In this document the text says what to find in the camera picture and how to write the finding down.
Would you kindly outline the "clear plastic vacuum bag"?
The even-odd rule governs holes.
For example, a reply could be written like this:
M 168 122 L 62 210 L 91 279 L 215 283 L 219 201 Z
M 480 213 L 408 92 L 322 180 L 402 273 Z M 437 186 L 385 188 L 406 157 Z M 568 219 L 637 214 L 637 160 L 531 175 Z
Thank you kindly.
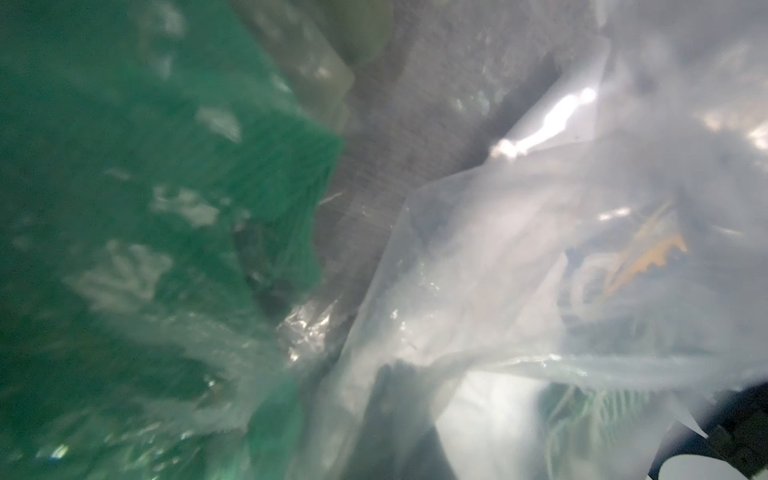
M 767 470 L 763 1 L 5 1 L 5 479 Z

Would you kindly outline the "white printed t-shirt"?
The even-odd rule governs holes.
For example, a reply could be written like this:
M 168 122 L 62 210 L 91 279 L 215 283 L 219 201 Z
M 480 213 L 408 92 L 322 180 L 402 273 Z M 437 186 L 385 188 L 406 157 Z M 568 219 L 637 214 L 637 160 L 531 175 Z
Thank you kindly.
M 653 206 L 546 266 L 487 262 L 457 296 L 471 361 L 438 479 L 656 477 L 678 410 L 767 378 L 767 237 Z

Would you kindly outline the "green garment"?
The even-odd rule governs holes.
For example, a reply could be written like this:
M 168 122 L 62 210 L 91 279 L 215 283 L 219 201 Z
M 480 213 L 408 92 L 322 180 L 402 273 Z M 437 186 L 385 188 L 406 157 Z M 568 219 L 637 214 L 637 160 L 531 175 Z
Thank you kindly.
M 229 1 L 1 5 L 1 475 L 280 479 L 343 147 Z

